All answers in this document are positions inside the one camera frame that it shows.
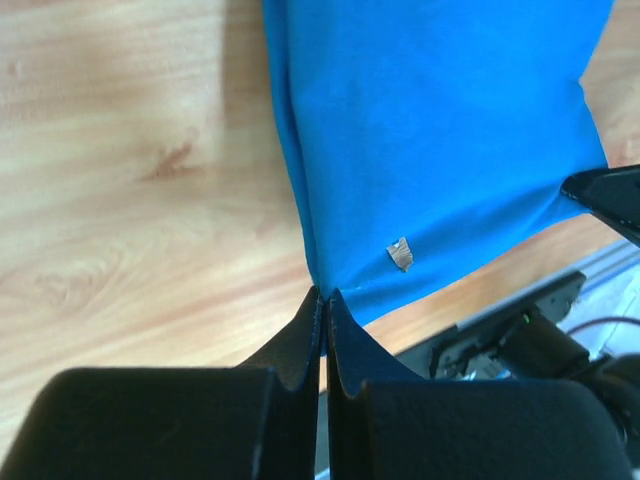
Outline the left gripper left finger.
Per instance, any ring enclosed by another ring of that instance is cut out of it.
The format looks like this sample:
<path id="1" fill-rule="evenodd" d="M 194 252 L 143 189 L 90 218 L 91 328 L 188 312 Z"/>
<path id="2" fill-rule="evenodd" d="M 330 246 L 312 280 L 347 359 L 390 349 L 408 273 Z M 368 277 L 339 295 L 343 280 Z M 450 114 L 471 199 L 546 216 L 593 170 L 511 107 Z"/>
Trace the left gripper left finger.
<path id="1" fill-rule="evenodd" d="M 35 398 L 5 479 L 310 479 L 321 299 L 231 368 L 74 368 Z"/>

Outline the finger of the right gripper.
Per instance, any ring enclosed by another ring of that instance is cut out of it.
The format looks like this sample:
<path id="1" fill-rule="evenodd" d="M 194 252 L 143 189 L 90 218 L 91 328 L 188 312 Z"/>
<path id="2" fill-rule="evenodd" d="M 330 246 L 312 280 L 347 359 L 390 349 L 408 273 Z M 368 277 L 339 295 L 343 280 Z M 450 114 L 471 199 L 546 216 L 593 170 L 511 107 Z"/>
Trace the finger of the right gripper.
<path id="1" fill-rule="evenodd" d="M 639 166 L 595 169 L 568 177 L 562 193 L 639 246 Z"/>

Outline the aluminium frame rail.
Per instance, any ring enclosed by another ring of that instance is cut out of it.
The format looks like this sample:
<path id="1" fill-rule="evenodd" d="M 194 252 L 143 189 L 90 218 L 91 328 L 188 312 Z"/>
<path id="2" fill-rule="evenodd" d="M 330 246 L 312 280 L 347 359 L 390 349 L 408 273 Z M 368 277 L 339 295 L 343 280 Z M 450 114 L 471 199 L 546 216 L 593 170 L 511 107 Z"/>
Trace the aluminium frame rail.
<path id="1" fill-rule="evenodd" d="M 559 327 L 595 359 L 639 351 L 639 248 L 618 241 L 550 276 L 585 276 L 577 299 Z"/>

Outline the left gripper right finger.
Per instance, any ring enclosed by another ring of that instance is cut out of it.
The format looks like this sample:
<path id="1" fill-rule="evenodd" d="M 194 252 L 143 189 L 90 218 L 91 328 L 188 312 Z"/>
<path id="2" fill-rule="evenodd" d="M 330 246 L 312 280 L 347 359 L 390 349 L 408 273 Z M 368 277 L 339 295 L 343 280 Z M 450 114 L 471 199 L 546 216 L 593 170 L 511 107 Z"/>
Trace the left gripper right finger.
<path id="1" fill-rule="evenodd" d="M 328 300 L 334 479 L 629 479 L 613 417 L 567 380 L 425 380 Z"/>

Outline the blue t shirt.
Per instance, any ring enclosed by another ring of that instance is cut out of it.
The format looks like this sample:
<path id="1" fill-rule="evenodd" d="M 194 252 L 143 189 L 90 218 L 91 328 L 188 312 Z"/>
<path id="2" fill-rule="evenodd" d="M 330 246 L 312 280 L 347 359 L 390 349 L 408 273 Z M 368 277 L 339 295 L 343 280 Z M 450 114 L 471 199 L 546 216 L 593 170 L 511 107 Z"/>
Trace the blue t shirt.
<path id="1" fill-rule="evenodd" d="M 367 324 L 575 217 L 609 1 L 267 1 L 308 268 Z"/>

